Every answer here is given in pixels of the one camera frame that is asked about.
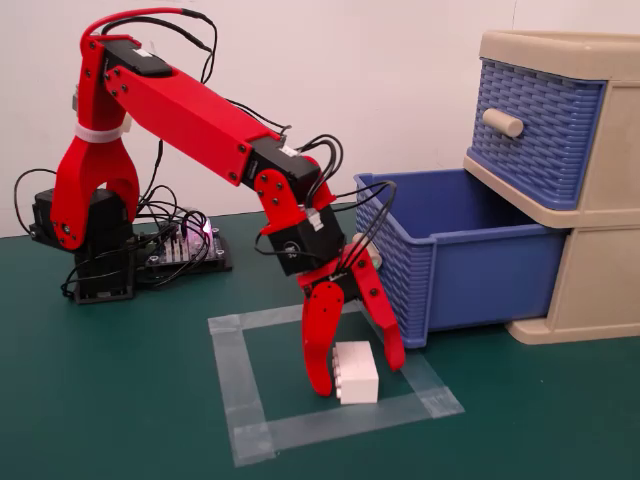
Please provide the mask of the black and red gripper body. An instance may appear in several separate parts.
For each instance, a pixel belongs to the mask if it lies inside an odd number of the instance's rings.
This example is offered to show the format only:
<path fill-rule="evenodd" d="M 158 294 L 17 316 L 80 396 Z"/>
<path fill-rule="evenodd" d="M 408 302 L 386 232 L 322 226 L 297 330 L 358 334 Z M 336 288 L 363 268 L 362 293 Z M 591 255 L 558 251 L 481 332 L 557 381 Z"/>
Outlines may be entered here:
<path fill-rule="evenodd" d="M 273 250 L 262 251 L 275 255 L 286 276 L 295 275 L 306 298 L 322 282 L 334 282 L 344 294 L 345 301 L 360 297 L 354 275 L 342 266 L 349 252 L 346 235 L 330 205 L 317 212 L 319 228 L 308 218 L 296 225 L 267 235 Z"/>

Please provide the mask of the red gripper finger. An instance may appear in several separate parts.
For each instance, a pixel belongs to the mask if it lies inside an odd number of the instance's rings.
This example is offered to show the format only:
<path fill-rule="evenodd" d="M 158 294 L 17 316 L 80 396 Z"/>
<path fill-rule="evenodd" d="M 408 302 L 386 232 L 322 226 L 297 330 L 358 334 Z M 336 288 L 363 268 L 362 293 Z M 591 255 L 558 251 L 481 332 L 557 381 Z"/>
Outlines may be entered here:
<path fill-rule="evenodd" d="M 404 345 L 392 306 L 382 287 L 371 257 L 363 249 L 350 266 L 360 291 L 361 301 L 371 319 L 383 334 L 384 354 L 392 371 L 399 370 L 405 362 Z"/>
<path fill-rule="evenodd" d="M 317 284 L 303 304 L 304 363 L 311 386 L 320 396 L 329 396 L 333 389 L 327 358 L 343 305 L 343 290 L 330 281 Z"/>

